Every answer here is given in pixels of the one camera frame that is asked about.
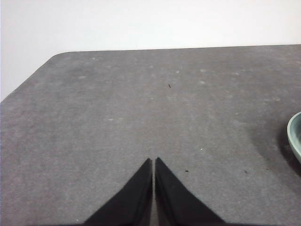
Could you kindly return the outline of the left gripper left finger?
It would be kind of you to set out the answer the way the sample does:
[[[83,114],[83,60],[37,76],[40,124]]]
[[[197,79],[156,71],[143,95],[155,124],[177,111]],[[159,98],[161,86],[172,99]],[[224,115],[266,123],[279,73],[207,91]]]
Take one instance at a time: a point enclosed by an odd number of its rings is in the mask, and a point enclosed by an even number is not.
[[[86,224],[139,224],[152,201],[152,161],[146,159],[128,182]]]

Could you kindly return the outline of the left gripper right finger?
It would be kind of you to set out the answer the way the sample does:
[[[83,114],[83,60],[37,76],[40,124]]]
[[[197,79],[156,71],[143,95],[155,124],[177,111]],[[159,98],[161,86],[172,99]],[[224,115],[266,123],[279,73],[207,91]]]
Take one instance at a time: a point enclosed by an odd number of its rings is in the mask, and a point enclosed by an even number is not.
[[[225,223],[195,197],[159,157],[155,160],[155,193],[171,224]]]

